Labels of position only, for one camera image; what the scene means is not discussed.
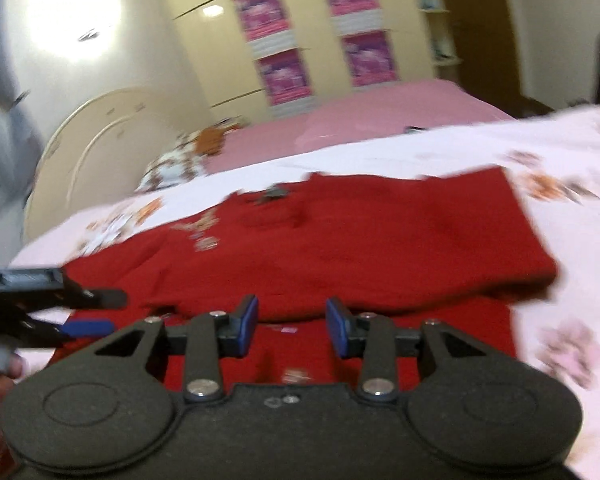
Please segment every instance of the wooden door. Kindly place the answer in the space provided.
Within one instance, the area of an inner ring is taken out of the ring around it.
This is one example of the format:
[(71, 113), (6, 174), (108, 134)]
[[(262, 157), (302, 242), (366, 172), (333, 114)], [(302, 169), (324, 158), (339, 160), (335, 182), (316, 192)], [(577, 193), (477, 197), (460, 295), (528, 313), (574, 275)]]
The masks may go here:
[(507, 0), (445, 0), (460, 83), (469, 94), (509, 114), (524, 107), (518, 53)]

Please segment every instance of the curved headboard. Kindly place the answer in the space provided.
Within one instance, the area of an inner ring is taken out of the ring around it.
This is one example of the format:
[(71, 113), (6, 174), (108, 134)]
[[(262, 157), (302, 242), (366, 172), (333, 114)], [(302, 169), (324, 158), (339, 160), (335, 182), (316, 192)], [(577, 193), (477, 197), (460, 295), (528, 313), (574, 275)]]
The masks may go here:
[(130, 196), (146, 165), (178, 134), (205, 126), (177, 98), (147, 88), (121, 89), (85, 103), (42, 155), (27, 202), (25, 242), (81, 209)]

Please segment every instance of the patterned pillow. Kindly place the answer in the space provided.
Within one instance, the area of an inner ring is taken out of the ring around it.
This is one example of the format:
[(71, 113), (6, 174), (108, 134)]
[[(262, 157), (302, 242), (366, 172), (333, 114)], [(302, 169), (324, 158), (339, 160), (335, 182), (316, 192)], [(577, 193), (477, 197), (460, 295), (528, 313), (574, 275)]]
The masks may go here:
[(197, 155), (195, 149), (195, 142), (186, 142), (154, 160), (147, 166), (136, 193), (179, 186), (205, 176), (204, 157)]

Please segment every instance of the red fabric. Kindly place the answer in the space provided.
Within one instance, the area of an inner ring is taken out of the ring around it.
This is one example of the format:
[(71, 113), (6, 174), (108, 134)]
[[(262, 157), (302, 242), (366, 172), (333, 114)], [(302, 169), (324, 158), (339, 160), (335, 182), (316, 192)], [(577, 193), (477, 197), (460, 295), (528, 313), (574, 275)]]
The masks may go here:
[[(228, 384), (280, 382), (290, 368), (355, 382), (355, 364), (336, 359), (321, 319), (330, 296), (400, 326), (439, 317), (513, 354), (508, 308), (484, 295), (539, 290), (557, 272), (500, 168), (416, 181), (314, 174), (284, 187), (289, 196), (264, 205), (254, 194), (221, 203), (205, 232), (219, 239), (215, 249), (196, 252), (191, 232), (168, 224), (66, 270), (83, 286), (128, 292), (129, 307), (107, 313), (119, 327), (156, 306), (175, 306), (183, 320), (232, 310), (245, 294), (260, 299), (261, 321), (294, 323), (295, 334), (260, 326), (245, 360), (223, 362)], [(181, 366), (174, 358), (169, 386)], [(413, 386), (413, 364), (400, 372)]]

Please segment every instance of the pink bed sheet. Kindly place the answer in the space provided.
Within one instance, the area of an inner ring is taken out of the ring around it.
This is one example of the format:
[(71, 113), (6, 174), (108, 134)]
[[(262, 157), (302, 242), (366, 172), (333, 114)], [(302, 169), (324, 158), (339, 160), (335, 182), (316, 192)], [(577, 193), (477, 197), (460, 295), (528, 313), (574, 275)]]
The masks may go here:
[(511, 118), (449, 81), (403, 83), (359, 92), (308, 114), (233, 132), (222, 153), (207, 159), (206, 169), (219, 173), (328, 146), (389, 137), (407, 126), (436, 128)]

